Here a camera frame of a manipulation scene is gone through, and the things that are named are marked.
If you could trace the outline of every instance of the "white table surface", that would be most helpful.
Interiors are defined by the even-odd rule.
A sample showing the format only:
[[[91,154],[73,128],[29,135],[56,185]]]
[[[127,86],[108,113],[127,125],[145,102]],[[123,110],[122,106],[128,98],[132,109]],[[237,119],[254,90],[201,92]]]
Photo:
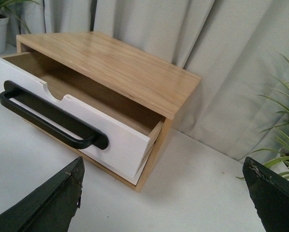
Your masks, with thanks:
[[[0,105],[0,213],[77,155]],[[242,164],[175,132],[141,193],[84,161],[70,232],[263,232]]]
[[[5,46],[5,51],[0,54],[0,57],[1,56],[5,56],[5,55],[10,55],[10,54],[15,54],[15,53],[17,53],[16,47],[14,47],[11,44],[7,43],[6,46]]]

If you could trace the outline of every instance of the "white drawer front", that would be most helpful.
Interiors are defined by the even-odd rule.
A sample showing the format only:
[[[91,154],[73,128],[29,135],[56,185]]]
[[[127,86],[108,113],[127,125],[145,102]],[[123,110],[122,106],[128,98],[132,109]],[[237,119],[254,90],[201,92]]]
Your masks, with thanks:
[[[148,136],[73,96],[65,95],[62,101],[55,99],[49,93],[46,82],[0,58],[0,93],[4,91],[3,83],[6,80],[17,83],[101,130],[108,137],[109,146],[105,150],[101,150],[91,145],[81,151],[93,159],[104,162],[107,167],[113,167],[112,171],[114,172],[117,170],[130,178],[135,177],[150,140]]]

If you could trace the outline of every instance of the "open drawer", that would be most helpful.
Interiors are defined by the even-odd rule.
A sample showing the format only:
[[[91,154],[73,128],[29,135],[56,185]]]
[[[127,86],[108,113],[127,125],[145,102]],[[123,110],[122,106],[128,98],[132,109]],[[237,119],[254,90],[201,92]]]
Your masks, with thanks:
[[[133,179],[154,146],[163,116],[39,52],[0,58],[0,93],[7,80],[105,134],[106,149],[91,145],[81,152],[137,182]]]

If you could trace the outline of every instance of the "beige curtain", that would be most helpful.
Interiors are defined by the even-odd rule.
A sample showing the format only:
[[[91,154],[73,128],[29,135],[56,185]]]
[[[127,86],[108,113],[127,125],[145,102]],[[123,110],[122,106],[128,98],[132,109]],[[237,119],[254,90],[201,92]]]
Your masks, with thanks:
[[[257,94],[288,72],[289,1],[104,0],[95,28],[201,75],[180,131],[234,159],[279,120]]]
[[[17,3],[12,10],[26,22],[31,33],[54,33],[89,31],[91,27],[91,4],[95,0],[35,0]],[[27,33],[14,17],[10,16],[7,42],[15,45],[16,35]]]

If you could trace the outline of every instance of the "dark green object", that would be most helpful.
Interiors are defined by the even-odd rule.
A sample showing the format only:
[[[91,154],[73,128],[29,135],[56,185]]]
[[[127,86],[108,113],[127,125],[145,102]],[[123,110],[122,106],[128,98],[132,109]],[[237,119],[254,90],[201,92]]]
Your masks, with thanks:
[[[289,232],[289,181],[250,157],[243,174],[265,230]]]
[[[83,158],[79,157],[0,214],[0,232],[66,232],[80,207]]]

